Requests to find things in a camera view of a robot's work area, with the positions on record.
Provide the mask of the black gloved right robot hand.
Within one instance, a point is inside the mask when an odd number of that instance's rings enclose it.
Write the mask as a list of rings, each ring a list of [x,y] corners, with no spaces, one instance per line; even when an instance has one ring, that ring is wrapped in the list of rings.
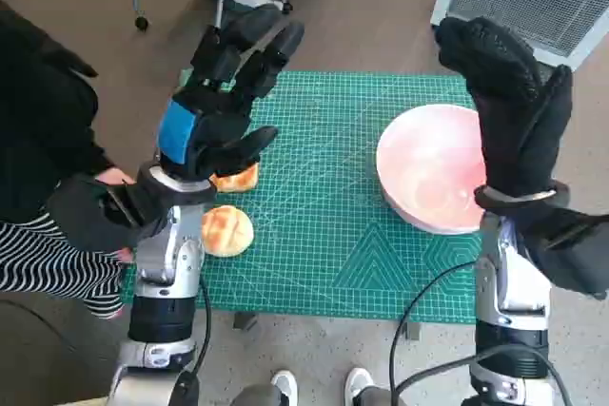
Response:
[[[487,186],[516,199],[554,190],[573,107],[571,68],[558,66],[543,79],[533,50],[483,17],[446,17],[435,40],[440,63],[464,78],[478,111]]]

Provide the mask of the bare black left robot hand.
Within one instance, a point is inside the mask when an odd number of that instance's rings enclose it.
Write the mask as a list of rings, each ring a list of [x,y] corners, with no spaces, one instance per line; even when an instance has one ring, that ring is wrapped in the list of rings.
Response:
[[[274,88],[305,34],[302,23],[290,21],[258,49],[281,17],[275,7],[261,6],[222,29],[206,29],[190,76],[170,98],[160,123],[157,148],[166,174],[196,182],[235,175],[259,161],[278,129],[248,128],[253,103]]]

